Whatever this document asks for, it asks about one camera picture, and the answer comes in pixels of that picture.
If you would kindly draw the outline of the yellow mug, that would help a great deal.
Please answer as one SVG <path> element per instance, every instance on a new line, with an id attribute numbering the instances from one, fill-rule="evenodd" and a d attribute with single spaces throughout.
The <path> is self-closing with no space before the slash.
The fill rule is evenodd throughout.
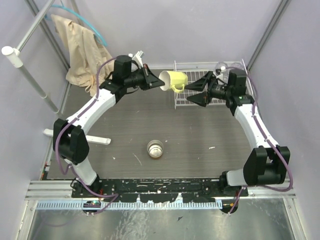
<path id="1" fill-rule="evenodd" d="M 172 90 L 173 92 L 180 94 L 188 85 L 188 76 L 180 71 L 164 70 L 159 74 L 158 78 L 164 82 L 164 85 L 160 87 L 162 91 Z"/>

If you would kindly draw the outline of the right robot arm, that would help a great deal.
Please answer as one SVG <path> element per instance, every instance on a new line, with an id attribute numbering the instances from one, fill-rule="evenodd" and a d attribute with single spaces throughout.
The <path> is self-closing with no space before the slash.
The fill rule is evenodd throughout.
<path id="1" fill-rule="evenodd" d="M 277 192 L 293 188 L 293 175 L 289 169 L 290 150 L 280 146 L 271 136 L 258 111 L 257 97 L 247 93 L 248 72 L 228 67 L 228 81 L 219 83 L 222 68 L 208 71 L 203 77 L 185 86 L 196 94 L 189 102 L 206 107 L 212 99 L 224 100 L 226 107 L 239 122 L 251 147 L 244 166 L 224 171 L 219 177 L 219 191 L 231 197 L 237 187 L 264 187 Z"/>

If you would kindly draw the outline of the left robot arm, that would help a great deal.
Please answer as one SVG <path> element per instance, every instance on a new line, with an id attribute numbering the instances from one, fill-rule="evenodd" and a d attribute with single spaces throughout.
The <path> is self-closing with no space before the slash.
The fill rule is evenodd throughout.
<path id="1" fill-rule="evenodd" d="M 61 159 L 67 163 L 66 169 L 61 168 L 60 171 L 63 175 L 72 171 L 88 198 L 104 198 L 104 195 L 100 194 L 100 178 L 88 158 L 88 131 L 107 110 L 129 94 L 129 88 L 146 91 L 164 86 L 164 82 L 142 62 L 143 54 L 140 50 L 134 55 L 119 55 L 110 59 L 113 71 L 103 83 L 96 84 L 96 94 L 75 114 L 54 122 L 55 157 L 58 163 Z"/>

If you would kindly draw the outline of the glass with brown liquid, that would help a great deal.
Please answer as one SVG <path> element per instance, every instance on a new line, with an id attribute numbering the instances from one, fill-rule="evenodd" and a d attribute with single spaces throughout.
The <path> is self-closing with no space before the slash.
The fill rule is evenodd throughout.
<path id="1" fill-rule="evenodd" d="M 151 140 L 147 144 L 147 153 L 153 159 L 159 159 L 164 152 L 164 145 L 159 140 Z"/>

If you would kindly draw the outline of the clear plastic cup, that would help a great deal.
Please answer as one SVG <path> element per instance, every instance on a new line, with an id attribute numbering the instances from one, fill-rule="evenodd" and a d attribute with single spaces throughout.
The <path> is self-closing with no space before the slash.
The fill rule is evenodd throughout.
<path id="1" fill-rule="evenodd" d="M 217 75 L 223 74 L 226 71 L 227 67 L 228 67 L 228 65 L 225 62 L 223 62 L 223 61 L 218 62 L 215 66 L 216 74 Z"/>
<path id="2" fill-rule="evenodd" d="M 238 69 L 241 69 L 241 70 L 244 69 L 244 68 L 243 68 L 243 65 L 242 65 L 240 62 L 233 62 L 233 63 L 231 64 L 231 67 L 233 67 L 233 68 L 238 68 Z"/>

